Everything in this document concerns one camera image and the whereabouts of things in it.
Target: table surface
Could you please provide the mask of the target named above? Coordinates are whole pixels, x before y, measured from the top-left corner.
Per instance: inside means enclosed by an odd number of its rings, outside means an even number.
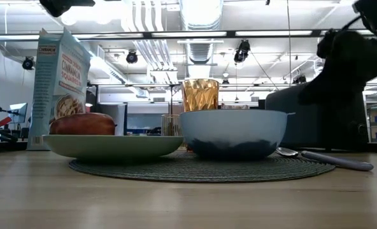
[[[178,184],[90,176],[51,152],[0,153],[0,228],[377,228],[374,164],[249,184]]]

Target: ventilation pipe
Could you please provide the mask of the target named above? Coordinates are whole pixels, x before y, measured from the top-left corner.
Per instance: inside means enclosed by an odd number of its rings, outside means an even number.
[[[183,29],[186,31],[216,31],[220,29],[223,0],[179,0]],[[214,44],[187,44],[188,66],[191,78],[208,78],[211,66],[205,66],[212,59]]]

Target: round placemat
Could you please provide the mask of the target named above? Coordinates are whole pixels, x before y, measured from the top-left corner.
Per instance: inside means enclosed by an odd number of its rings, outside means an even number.
[[[93,163],[73,160],[69,167],[97,176],[190,183],[283,181],[317,176],[335,168],[326,163],[280,156],[270,156],[253,162],[209,161],[183,151],[144,162]]]

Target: green plate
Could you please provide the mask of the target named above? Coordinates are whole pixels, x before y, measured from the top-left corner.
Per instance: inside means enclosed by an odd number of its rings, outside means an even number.
[[[151,158],[176,151],[183,137],[44,135],[43,142],[56,154],[82,160]]]

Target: wall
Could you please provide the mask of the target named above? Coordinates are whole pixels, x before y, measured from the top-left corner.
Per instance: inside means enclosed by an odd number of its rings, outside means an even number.
[[[21,63],[6,58],[0,52],[0,106],[9,109],[10,104],[27,103],[26,120],[31,116],[34,91],[34,71],[26,71]],[[7,113],[0,113],[0,120]]]

